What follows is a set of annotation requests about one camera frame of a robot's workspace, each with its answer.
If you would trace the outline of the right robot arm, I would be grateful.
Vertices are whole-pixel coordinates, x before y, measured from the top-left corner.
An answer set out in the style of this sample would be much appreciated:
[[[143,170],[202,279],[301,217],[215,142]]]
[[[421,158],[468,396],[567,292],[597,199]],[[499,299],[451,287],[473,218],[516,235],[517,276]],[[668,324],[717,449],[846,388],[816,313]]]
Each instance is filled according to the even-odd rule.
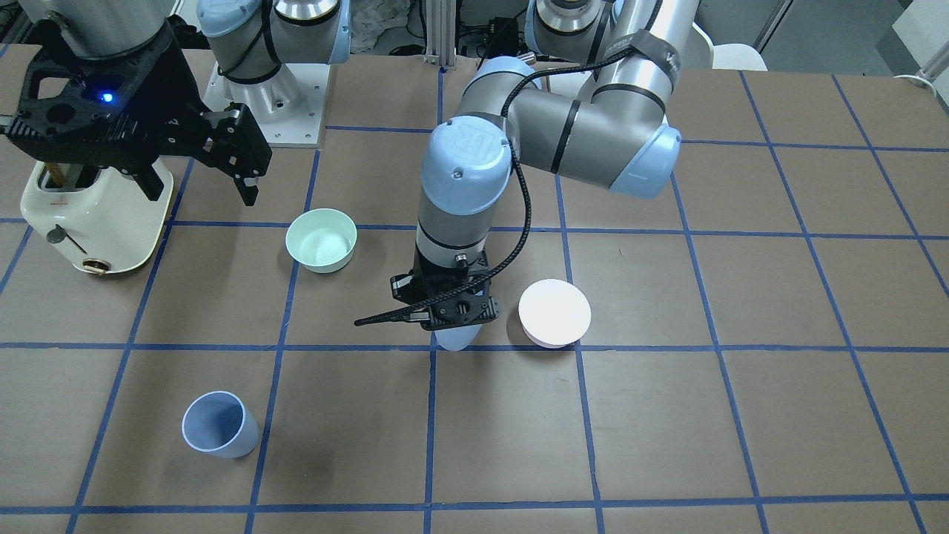
[[[2,134],[28,156],[116,169],[147,200],[164,191],[153,164],[190,156],[234,180],[242,202],[272,151],[261,105],[234,96],[212,111],[181,50],[176,15],[156,1],[24,1],[41,50]],[[238,87],[284,78],[288,64],[339,64],[350,52],[346,1],[200,1],[218,73]]]

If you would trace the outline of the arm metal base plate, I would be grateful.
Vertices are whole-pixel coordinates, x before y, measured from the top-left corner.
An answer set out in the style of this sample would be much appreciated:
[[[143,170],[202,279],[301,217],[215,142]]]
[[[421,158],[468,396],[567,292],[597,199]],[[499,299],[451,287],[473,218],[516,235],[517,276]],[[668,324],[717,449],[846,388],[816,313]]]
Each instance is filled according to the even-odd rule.
[[[204,102],[213,111],[223,111],[231,102],[241,102],[252,115],[272,148],[319,148],[323,139],[326,101],[332,65],[291,63],[281,65],[270,80],[240,85],[211,68]]]

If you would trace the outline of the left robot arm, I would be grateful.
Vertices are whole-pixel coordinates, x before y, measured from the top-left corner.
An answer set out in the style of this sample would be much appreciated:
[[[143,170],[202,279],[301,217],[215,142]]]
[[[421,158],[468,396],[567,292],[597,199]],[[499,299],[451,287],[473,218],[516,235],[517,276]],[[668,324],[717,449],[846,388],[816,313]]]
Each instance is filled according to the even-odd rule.
[[[495,320],[489,284],[531,233],[525,167],[612,193],[655,197],[682,135],[667,104],[695,1],[532,1],[525,38],[566,67],[486,60],[454,115],[431,133],[420,167],[414,265],[393,277],[401,308],[358,320],[427,331]]]

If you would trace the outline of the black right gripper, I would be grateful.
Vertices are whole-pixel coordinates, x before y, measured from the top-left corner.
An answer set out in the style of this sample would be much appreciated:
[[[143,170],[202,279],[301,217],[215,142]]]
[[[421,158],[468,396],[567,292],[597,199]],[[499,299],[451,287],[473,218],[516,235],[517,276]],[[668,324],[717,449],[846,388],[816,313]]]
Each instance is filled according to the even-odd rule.
[[[204,104],[175,15],[33,15],[41,45],[2,134],[37,161],[112,167],[149,202],[164,192],[160,156],[190,156],[235,175],[257,204],[271,149],[244,104]]]

